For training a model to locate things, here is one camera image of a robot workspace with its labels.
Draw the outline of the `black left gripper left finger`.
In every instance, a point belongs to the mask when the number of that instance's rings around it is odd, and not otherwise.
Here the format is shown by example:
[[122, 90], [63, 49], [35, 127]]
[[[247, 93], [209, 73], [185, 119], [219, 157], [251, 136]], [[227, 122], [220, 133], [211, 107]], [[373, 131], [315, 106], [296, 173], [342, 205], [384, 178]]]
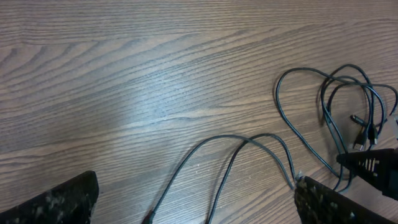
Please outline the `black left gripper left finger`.
[[89, 224], [99, 196], [96, 172], [88, 170], [1, 213], [2, 224]]

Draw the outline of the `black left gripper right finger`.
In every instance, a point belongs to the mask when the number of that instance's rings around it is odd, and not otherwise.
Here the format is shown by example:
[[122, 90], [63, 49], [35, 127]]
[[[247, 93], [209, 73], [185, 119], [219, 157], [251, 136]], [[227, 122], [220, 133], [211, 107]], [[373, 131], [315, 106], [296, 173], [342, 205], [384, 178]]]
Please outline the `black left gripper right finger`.
[[302, 173], [296, 176], [294, 202], [306, 224], [393, 224]]

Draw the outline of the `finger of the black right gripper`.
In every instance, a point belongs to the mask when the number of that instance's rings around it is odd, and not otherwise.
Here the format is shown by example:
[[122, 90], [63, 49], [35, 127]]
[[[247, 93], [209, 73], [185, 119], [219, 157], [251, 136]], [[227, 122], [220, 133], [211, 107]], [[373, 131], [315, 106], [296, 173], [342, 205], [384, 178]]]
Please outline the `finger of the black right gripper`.
[[340, 154], [336, 161], [384, 196], [397, 200], [397, 149]]

